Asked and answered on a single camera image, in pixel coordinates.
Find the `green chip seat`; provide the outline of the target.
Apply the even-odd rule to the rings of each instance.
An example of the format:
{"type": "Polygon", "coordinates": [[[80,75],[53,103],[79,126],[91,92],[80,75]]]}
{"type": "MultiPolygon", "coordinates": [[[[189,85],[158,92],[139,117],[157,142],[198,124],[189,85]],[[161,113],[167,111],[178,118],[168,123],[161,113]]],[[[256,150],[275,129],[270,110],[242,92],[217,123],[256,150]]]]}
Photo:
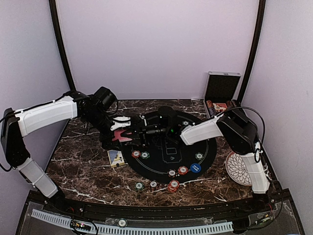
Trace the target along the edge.
{"type": "Polygon", "coordinates": [[[203,154],[202,153],[197,153],[197,154],[195,154],[195,158],[197,160],[201,160],[201,159],[203,159],[203,154]]]}
{"type": "Polygon", "coordinates": [[[149,152],[144,151],[144,152],[141,153],[141,158],[148,159],[149,157],[150,157],[150,153],[149,152]]]}

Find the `red-backed playing card deck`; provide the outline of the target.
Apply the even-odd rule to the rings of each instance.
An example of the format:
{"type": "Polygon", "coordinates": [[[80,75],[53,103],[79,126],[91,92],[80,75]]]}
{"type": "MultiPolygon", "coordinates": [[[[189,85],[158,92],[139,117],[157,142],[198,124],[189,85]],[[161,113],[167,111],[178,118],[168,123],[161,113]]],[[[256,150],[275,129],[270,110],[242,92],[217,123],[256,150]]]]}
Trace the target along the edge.
{"type": "Polygon", "coordinates": [[[122,134],[126,132],[126,130],[123,129],[117,129],[114,131],[114,137],[112,139],[112,141],[119,141],[119,142],[128,142],[128,141],[132,141],[132,138],[129,137],[125,137],[122,136],[122,134]]]}

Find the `green poker chip stack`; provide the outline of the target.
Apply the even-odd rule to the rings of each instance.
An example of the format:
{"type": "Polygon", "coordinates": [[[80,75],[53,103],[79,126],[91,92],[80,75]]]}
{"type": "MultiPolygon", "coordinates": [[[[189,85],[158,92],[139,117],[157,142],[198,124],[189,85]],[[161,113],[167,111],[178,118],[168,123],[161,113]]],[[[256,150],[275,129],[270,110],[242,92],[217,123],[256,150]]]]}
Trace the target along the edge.
{"type": "Polygon", "coordinates": [[[144,184],[143,184],[143,183],[137,182],[137,183],[135,184],[135,190],[136,190],[136,191],[141,191],[141,190],[143,190],[143,189],[144,189],[144,184]]]}

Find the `black poker chip stack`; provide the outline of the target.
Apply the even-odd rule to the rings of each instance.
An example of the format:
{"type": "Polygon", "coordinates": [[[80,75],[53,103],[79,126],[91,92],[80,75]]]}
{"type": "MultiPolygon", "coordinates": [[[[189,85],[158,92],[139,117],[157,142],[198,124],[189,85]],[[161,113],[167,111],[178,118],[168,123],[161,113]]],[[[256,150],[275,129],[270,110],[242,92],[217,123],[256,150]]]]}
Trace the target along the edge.
{"type": "Polygon", "coordinates": [[[158,187],[157,181],[151,181],[149,183],[149,187],[150,187],[150,189],[156,189],[158,187]]]}

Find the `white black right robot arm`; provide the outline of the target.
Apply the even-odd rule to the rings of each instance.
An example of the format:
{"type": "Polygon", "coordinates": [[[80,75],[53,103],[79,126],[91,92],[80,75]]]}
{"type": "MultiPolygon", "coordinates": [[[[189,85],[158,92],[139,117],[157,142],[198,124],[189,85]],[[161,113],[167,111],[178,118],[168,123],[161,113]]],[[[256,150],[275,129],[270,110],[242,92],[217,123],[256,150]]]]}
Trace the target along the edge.
{"type": "Polygon", "coordinates": [[[207,171],[217,153],[217,137],[223,137],[243,159],[251,179],[250,209],[261,212],[268,205],[269,179],[261,162],[262,143],[256,124],[242,108],[228,108],[208,120],[169,106],[148,113],[122,133],[129,165],[141,176],[167,184],[193,180],[207,171]]]}

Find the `black 100 poker chip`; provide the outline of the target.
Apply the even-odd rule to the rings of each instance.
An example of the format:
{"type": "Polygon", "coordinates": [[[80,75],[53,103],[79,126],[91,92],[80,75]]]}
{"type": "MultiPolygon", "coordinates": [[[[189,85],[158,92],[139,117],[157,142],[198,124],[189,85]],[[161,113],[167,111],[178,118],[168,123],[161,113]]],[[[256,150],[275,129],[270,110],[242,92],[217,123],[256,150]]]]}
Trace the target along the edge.
{"type": "Polygon", "coordinates": [[[175,177],[175,176],[176,176],[176,171],[173,170],[173,169],[170,169],[170,170],[168,171],[168,176],[169,176],[169,177],[175,177]]]}

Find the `red poker chip stack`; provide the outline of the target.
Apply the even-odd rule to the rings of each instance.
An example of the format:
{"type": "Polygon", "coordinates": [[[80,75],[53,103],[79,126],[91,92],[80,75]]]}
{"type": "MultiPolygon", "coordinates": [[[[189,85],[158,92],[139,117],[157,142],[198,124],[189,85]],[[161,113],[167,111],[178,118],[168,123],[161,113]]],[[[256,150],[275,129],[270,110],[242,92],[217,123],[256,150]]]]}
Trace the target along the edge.
{"type": "Polygon", "coordinates": [[[177,180],[171,180],[169,184],[167,185],[168,191],[171,193],[174,193],[179,188],[179,181],[177,180]]]}

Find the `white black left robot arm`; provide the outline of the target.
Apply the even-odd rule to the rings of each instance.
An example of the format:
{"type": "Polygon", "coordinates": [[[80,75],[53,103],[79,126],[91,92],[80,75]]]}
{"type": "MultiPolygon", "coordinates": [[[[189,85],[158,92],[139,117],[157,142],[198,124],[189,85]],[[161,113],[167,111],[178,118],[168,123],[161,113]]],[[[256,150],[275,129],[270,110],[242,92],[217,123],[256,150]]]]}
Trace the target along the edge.
{"type": "Polygon", "coordinates": [[[83,118],[104,137],[103,142],[111,143],[114,130],[129,125],[129,117],[113,117],[108,109],[117,102],[116,96],[101,87],[94,94],[86,95],[69,91],[56,100],[26,109],[14,111],[9,108],[3,114],[1,144],[5,158],[11,168],[17,169],[34,188],[46,198],[58,213],[66,213],[69,203],[61,195],[61,190],[47,176],[45,171],[31,158],[25,147],[24,137],[51,124],[83,118]]]}

